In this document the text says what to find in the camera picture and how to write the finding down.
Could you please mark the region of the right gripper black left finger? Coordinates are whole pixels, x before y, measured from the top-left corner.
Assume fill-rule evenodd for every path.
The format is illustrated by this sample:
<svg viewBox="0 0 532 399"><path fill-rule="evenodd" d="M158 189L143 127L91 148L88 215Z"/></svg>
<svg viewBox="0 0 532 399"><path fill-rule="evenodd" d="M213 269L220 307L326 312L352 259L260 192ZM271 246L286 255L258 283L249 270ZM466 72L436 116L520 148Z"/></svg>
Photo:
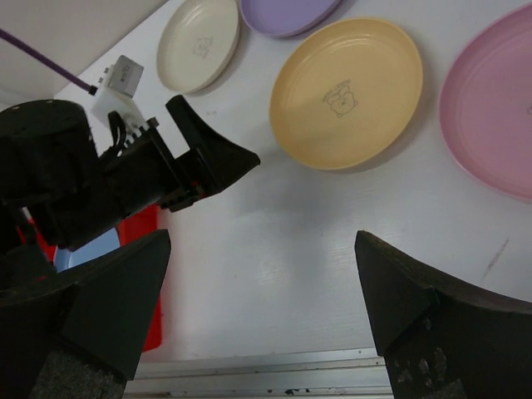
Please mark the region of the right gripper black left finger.
<svg viewBox="0 0 532 399"><path fill-rule="evenodd" d="M2 397L122 397L170 250L159 229L60 273L35 244L2 254Z"/></svg>

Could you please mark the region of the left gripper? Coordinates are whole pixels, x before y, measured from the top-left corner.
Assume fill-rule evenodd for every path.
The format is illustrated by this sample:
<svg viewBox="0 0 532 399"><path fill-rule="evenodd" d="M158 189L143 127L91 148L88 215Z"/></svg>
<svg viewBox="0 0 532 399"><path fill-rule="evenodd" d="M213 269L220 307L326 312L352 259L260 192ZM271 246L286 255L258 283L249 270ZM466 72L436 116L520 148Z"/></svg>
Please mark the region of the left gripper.
<svg viewBox="0 0 532 399"><path fill-rule="evenodd" d="M128 136L111 111L111 146L98 153L84 109L30 101L1 113L1 260L44 260L38 244L76 250L157 205L178 211L236 183L260 158L211 128L182 96L166 109L189 146L174 157L155 119Z"/></svg>

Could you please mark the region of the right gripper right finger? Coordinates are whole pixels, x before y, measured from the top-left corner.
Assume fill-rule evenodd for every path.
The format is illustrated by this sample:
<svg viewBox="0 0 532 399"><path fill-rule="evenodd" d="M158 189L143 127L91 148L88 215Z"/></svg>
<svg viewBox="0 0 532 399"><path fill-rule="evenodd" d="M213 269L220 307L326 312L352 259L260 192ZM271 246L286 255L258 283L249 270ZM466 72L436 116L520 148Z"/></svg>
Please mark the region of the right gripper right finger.
<svg viewBox="0 0 532 399"><path fill-rule="evenodd" d="M354 244L395 398L529 398L531 304L424 264L367 231Z"/></svg>

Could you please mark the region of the blue plate front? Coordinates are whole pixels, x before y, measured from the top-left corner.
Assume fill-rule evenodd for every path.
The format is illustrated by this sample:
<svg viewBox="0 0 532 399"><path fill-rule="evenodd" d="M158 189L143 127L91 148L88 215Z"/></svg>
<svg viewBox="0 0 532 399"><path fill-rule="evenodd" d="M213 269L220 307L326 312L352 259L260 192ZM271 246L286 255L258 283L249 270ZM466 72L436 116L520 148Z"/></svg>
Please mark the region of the blue plate front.
<svg viewBox="0 0 532 399"><path fill-rule="evenodd" d="M57 272L60 273L99 258L119 247L120 240L117 230L110 229L77 250L71 251L57 248L53 257L53 265Z"/></svg>

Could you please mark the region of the yellow plate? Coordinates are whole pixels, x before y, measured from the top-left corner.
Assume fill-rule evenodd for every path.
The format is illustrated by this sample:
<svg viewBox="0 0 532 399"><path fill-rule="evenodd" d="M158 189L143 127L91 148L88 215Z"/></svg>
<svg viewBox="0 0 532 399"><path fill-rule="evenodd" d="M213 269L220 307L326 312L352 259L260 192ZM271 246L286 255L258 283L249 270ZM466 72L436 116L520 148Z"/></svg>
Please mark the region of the yellow plate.
<svg viewBox="0 0 532 399"><path fill-rule="evenodd" d="M310 168L361 165L406 129L423 79L418 47L396 24L368 17L329 24L280 69L269 102L273 136Z"/></svg>

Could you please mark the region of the purple plate back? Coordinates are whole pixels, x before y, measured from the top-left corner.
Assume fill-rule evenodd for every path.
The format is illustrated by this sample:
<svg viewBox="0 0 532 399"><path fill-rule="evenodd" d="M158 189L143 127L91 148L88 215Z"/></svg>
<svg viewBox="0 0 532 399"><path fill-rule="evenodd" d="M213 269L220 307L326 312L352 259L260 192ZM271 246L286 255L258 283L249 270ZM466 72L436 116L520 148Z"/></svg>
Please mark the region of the purple plate back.
<svg viewBox="0 0 532 399"><path fill-rule="evenodd" d="M251 30L266 37L282 38L306 32L339 4L338 0L248 0L240 1L239 8Z"/></svg>

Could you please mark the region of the pink plate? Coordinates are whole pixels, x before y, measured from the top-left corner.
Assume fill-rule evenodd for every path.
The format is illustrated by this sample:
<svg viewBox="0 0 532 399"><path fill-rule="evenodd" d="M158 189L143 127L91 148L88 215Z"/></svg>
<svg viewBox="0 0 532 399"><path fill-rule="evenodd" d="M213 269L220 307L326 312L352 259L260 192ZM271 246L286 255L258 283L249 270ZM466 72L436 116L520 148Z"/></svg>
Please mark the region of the pink plate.
<svg viewBox="0 0 532 399"><path fill-rule="evenodd" d="M452 64L439 98L444 142L484 185L531 199L531 6L493 22Z"/></svg>

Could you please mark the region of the red plastic bin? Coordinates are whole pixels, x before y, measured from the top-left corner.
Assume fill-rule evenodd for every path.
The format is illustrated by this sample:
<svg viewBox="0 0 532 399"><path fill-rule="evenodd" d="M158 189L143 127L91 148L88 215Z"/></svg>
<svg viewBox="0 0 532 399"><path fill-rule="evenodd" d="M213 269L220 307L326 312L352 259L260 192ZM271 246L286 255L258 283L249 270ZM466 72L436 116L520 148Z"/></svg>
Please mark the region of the red plastic bin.
<svg viewBox="0 0 532 399"><path fill-rule="evenodd" d="M143 213L121 221L120 247L92 261L57 272L56 280L83 277L65 292L69 310L61 335L102 360L132 368L150 345L150 331L161 320L161 262L168 234Z"/></svg>

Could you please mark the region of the cream plate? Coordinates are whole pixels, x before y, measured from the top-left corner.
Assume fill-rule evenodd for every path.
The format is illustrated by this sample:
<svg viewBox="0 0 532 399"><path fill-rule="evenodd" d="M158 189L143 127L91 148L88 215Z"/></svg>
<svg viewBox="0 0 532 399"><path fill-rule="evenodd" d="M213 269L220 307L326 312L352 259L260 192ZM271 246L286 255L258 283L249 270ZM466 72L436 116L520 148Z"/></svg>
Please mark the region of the cream plate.
<svg viewBox="0 0 532 399"><path fill-rule="evenodd" d="M161 83L179 93L207 87L228 66L239 35L234 0L183 2L160 38L156 66Z"/></svg>

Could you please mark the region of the aluminium frame rail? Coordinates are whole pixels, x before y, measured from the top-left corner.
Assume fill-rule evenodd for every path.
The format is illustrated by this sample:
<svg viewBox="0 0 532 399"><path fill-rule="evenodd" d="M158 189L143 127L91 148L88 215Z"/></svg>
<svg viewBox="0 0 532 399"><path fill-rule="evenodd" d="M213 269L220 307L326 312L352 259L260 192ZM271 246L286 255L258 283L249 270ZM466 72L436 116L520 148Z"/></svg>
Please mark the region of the aluminium frame rail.
<svg viewBox="0 0 532 399"><path fill-rule="evenodd" d="M142 363L125 398L392 398L373 348Z"/></svg>

